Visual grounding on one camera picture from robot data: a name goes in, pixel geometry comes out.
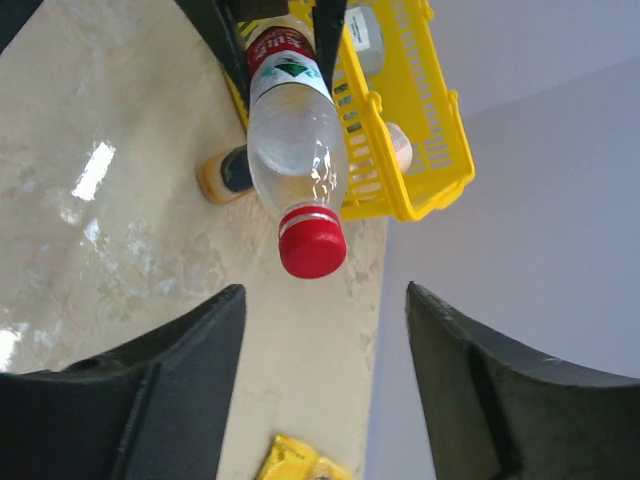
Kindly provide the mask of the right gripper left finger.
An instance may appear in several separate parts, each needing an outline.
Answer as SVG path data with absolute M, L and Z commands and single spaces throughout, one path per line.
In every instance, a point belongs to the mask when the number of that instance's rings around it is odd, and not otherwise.
M 1 377 L 5 479 L 213 479 L 246 320 L 231 285 L 66 369 Z

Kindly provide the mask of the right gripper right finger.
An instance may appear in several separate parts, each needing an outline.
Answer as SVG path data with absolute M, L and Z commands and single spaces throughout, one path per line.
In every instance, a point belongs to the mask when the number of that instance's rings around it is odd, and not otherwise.
M 638 379 L 533 349 L 416 283 L 405 312 L 437 478 L 638 478 Z

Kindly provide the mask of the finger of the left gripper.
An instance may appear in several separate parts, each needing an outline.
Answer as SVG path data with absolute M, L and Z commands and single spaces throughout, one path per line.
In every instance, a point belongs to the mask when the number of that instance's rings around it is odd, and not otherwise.
M 233 15 L 232 1 L 176 0 L 249 107 L 249 68 L 244 39 Z
M 346 0 L 317 0 L 312 7 L 317 63 L 329 92 L 344 28 Z

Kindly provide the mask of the red label water bottle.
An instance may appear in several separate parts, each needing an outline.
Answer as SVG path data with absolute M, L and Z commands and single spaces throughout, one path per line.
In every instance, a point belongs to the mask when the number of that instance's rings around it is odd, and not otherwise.
M 348 155 L 312 34 L 293 15 L 259 22 L 247 41 L 247 158 L 254 188 L 284 230 L 303 220 L 341 226 Z

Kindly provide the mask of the red bottle cap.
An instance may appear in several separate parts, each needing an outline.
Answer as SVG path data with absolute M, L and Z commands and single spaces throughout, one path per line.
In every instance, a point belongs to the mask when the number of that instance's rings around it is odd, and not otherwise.
M 344 262 L 347 245 L 339 225 L 329 220 L 303 220 L 279 238 L 282 266 L 292 276 L 318 279 L 335 272 Z

